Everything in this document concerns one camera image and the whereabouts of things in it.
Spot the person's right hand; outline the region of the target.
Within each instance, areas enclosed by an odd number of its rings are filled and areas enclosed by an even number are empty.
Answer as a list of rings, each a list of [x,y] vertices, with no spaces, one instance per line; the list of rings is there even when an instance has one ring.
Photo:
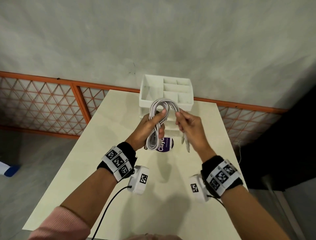
[[[214,151],[211,149],[200,117],[195,116],[195,124],[190,132],[183,132],[186,134],[189,143],[193,149],[199,154],[201,159],[207,160],[211,158]]]

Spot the blue and white object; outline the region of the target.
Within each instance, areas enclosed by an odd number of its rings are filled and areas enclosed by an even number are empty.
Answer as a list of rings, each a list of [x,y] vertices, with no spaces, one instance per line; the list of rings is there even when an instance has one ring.
[[[18,165],[7,165],[3,162],[0,162],[0,175],[4,175],[6,177],[12,177],[17,171],[20,169]]]

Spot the white desk organizer with drawers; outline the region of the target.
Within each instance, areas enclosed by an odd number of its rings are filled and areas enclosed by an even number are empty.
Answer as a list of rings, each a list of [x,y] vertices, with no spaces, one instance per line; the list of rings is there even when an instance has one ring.
[[[194,105],[191,80],[145,74],[140,88],[139,118],[148,114],[152,103],[160,98],[173,100],[181,109],[191,111]]]

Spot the person's right forearm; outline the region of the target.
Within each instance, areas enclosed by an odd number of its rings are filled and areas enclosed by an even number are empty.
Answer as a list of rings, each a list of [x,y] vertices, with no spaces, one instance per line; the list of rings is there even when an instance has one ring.
[[[242,240],[290,240],[244,186],[226,190],[221,201]]]

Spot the person's left forearm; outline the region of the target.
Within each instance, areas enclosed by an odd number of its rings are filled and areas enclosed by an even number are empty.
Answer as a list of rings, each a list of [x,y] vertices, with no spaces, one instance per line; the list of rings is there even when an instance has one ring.
[[[114,175],[105,168],[99,168],[60,206],[70,210],[92,229],[116,185]]]

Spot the orange metal mesh fence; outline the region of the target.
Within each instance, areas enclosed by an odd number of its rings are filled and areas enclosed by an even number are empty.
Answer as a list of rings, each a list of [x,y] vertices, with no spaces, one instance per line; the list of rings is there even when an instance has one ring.
[[[139,89],[0,71],[0,129],[78,139],[109,90]],[[257,139],[287,110],[194,97],[218,106],[233,146]]]

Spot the person's left hand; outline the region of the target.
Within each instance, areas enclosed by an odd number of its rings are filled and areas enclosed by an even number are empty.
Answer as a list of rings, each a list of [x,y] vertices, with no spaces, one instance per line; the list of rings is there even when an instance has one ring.
[[[143,148],[147,138],[157,123],[159,122],[151,122],[149,114],[144,115],[136,129],[132,132],[128,139],[126,139],[126,142],[129,143],[135,151]]]

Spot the pink sleeve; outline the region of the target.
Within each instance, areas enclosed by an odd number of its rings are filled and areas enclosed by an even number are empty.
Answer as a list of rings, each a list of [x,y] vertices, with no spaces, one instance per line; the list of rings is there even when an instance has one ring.
[[[70,210],[58,206],[27,240],[86,240],[89,226]]]

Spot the black wristband with marker tags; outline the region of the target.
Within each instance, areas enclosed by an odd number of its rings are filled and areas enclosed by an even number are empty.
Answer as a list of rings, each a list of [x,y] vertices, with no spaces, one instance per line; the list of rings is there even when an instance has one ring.
[[[113,146],[102,158],[97,169],[109,171],[117,182],[130,177],[135,171],[136,151],[127,142]]]
[[[229,161],[216,155],[202,164],[201,177],[207,191],[219,199],[226,190],[243,186],[240,172]]]

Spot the large black furniture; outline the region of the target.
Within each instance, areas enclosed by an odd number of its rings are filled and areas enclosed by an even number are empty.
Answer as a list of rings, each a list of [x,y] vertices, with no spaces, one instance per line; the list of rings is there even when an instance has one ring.
[[[316,85],[258,139],[241,147],[240,168],[248,188],[276,190],[316,178]]]

